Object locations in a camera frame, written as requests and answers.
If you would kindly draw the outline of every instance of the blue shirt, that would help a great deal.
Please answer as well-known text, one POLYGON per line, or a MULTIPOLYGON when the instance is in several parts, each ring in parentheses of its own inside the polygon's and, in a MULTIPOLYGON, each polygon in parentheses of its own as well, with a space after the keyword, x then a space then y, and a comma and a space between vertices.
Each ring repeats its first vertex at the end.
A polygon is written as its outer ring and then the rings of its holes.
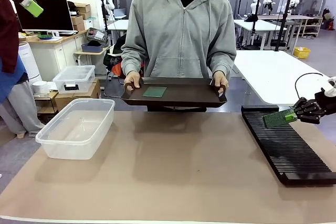
POLYGON ((9 93, 11 92, 13 86, 21 78, 24 72, 26 72, 25 66, 23 65, 20 56, 17 57, 17 63, 14 73, 3 73, 2 61, 0 58, 0 103, 2 103, 9 93))

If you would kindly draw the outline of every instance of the white desk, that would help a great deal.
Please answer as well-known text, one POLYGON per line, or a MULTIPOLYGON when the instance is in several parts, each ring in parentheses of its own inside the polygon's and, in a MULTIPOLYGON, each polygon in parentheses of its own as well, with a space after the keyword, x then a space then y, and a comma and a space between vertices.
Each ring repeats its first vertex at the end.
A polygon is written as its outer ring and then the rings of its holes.
MULTIPOLYGON (((298 101, 295 81, 304 73, 318 72, 302 61, 283 52, 247 51, 237 52, 235 65, 246 79, 249 87, 265 103, 293 106, 298 101)), ((297 88, 301 97, 313 99, 321 91, 319 80, 328 77, 310 74, 302 77, 297 88)))
POLYGON ((128 19, 117 20, 116 22, 107 26, 109 30, 120 31, 120 35, 123 36, 123 32, 127 31, 128 19))
MULTIPOLYGON (((259 18, 259 20, 282 19, 283 15, 279 15, 279 14, 258 15, 258 18, 259 18)), ((288 15, 287 18, 286 18, 286 20, 293 20, 293 19, 299 20, 300 25, 299 25, 298 31, 300 33, 303 21, 304 20, 306 21, 306 23, 304 25, 304 26, 306 26, 307 25, 307 20, 309 20, 309 19, 315 19, 315 18, 318 18, 318 17, 308 17, 308 16, 303 16, 303 15, 288 15)), ((292 54, 294 53, 294 50, 295 50, 296 44, 298 42, 298 39, 299 39, 299 35, 296 36, 296 40, 295 40, 295 43, 294 43, 294 46, 293 46, 292 54)))
MULTIPOLYGON (((235 19, 234 23, 237 26, 244 29, 244 33, 243 33, 244 34, 244 39, 243 39, 243 41, 248 40, 247 35, 250 31, 252 31, 253 22, 245 22, 243 19, 235 19)), ((262 36, 260 50, 263 50, 264 46, 265 46, 267 33, 274 32, 274 31, 279 31, 280 26, 274 25, 272 23, 269 23, 269 22, 266 22, 266 21, 263 21, 263 20, 258 20, 256 22, 255 30, 256 30, 257 34, 262 36)))
POLYGON ((119 19, 126 18, 126 15, 122 15, 122 16, 115 16, 114 18, 119 20, 119 19))

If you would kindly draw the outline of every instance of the black rack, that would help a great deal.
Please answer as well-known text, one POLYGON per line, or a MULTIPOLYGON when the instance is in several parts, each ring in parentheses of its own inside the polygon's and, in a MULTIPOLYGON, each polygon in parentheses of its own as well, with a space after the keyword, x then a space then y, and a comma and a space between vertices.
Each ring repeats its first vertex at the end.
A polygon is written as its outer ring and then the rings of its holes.
POLYGON ((280 182, 287 186, 336 184, 336 173, 289 125, 267 129, 263 116, 277 106, 243 106, 242 116, 280 182))

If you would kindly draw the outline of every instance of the yellow basket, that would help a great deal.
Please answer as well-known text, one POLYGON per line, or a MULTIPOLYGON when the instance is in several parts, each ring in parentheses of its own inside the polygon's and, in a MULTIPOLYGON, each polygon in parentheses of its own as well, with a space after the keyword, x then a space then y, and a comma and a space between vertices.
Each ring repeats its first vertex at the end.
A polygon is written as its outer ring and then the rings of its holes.
POLYGON ((294 50, 294 56, 299 59, 307 59, 311 50, 307 47, 296 47, 294 50))

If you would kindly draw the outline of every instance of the cardboard box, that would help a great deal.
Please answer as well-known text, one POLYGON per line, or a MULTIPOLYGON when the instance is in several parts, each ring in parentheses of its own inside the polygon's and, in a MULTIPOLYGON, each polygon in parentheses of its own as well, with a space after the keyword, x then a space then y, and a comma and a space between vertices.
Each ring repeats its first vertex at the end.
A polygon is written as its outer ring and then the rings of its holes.
POLYGON ((82 16, 83 19, 91 18, 91 12, 87 12, 87 13, 79 13, 78 15, 82 16))
POLYGON ((74 93, 74 94, 58 94, 55 98, 55 102, 58 111, 61 111, 66 105, 78 98, 100 98, 100 83, 99 79, 95 78, 89 91, 87 93, 74 93))
POLYGON ((74 25, 74 30, 77 30, 77 31, 84 31, 85 30, 85 26, 84 26, 84 22, 78 24, 78 25, 74 25))
POLYGON ((72 24, 74 26, 77 26, 79 25, 80 23, 83 23, 83 17, 78 15, 78 16, 72 16, 71 17, 71 20, 72 20, 72 24))
POLYGON ((81 4, 81 3, 74 3, 74 4, 80 13, 88 13, 89 11, 91 11, 91 6, 89 4, 81 4))

